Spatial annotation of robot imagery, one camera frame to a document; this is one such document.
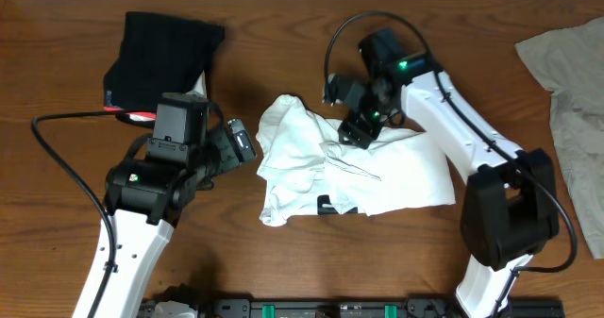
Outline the white t-shirt black logo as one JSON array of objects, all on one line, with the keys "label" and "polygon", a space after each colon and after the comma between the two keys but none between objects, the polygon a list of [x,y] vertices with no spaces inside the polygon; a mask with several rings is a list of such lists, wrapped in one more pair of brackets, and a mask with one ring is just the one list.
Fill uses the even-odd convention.
[{"label": "white t-shirt black logo", "polygon": [[316,215],[322,200],[338,214],[356,210],[367,216],[454,204],[445,153],[428,134],[384,128],[362,149],[339,141],[339,125],[288,94],[261,115],[257,174],[267,183],[260,213],[265,225]]}]

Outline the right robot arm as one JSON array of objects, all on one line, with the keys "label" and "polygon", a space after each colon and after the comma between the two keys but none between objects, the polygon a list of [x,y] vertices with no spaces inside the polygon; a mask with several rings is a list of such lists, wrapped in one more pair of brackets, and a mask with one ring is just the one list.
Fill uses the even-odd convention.
[{"label": "right robot arm", "polygon": [[533,269],[533,256],[560,230],[551,158],[500,136],[430,54],[361,55],[368,82],[326,76],[325,102],[349,109],[342,139],[366,148],[399,113],[435,140],[466,185],[461,235],[470,260],[455,292],[458,312],[510,314],[508,294],[515,280]]}]

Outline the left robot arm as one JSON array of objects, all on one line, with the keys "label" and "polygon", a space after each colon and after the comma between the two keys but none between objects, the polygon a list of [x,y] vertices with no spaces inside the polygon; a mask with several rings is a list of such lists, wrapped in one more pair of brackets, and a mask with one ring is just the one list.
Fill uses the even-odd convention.
[{"label": "left robot arm", "polygon": [[183,209],[215,176],[255,156],[239,119],[207,129],[205,116],[158,117],[108,172],[98,245],[74,315],[136,316]]}]

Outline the white folded garment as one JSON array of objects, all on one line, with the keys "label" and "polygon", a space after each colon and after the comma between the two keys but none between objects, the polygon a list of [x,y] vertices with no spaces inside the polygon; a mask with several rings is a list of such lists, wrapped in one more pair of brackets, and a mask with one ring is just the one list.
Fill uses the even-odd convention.
[{"label": "white folded garment", "polygon": [[[193,88],[188,91],[188,94],[197,95],[199,97],[207,97],[206,74],[204,72],[202,72],[197,78]],[[132,121],[143,123],[151,122],[156,119],[154,114],[145,112],[130,113],[128,117]]]}]

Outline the black folded garment red trim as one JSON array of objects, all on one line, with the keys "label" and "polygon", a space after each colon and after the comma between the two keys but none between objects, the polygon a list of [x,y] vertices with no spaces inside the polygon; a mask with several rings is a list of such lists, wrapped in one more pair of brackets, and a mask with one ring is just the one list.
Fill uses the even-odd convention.
[{"label": "black folded garment red trim", "polygon": [[190,92],[210,73],[225,37],[222,25],[128,11],[118,58],[103,77],[104,109],[154,119],[165,93]]}]

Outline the beige khaki shorts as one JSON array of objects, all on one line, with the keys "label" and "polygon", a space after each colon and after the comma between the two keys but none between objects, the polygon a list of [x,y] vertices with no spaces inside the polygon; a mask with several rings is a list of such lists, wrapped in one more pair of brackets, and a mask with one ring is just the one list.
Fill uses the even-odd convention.
[{"label": "beige khaki shorts", "polygon": [[550,92],[562,177],[594,259],[603,258],[603,19],[551,30],[515,50]]}]

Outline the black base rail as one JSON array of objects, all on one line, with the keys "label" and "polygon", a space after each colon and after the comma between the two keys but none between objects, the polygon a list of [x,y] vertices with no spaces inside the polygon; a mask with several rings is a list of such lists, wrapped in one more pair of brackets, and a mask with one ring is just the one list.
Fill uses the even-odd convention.
[{"label": "black base rail", "polygon": [[258,301],[216,300],[205,306],[176,301],[147,301],[136,318],[455,318],[465,313],[444,298],[402,301]]}]

